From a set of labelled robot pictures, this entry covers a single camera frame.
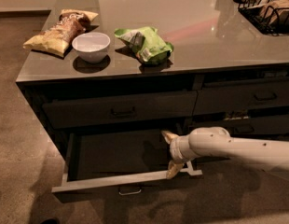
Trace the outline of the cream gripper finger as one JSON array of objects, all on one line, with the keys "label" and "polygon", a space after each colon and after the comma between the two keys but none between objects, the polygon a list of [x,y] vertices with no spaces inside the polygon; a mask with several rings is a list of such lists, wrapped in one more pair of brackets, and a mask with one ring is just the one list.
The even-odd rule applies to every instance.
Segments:
[{"label": "cream gripper finger", "polygon": [[177,137],[176,133],[172,133],[172,132],[167,131],[167,130],[163,130],[161,132],[161,134],[162,134],[162,136],[163,136],[163,138],[167,144],[170,144],[172,142],[172,140]]},{"label": "cream gripper finger", "polygon": [[170,161],[168,164],[168,170],[166,172],[167,179],[173,179],[184,167],[183,163],[176,163],[175,161]]}]

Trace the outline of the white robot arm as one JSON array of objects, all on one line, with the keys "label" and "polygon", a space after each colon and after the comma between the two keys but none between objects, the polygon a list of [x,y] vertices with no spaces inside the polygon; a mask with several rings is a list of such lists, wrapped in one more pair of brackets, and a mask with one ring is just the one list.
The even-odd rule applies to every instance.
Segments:
[{"label": "white robot arm", "polygon": [[218,157],[238,161],[249,167],[289,181],[289,142],[232,137],[222,127],[202,127],[188,135],[162,131],[172,159],[167,179],[174,178],[188,161]]}]

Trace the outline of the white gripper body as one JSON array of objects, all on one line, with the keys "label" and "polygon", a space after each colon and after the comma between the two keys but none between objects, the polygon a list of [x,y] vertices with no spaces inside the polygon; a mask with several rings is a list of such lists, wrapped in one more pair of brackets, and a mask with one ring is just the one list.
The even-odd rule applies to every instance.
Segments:
[{"label": "white gripper body", "polygon": [[170,142],[170,153],[175,163],[186,163],[199,157],[193,135],[175,136]]}]

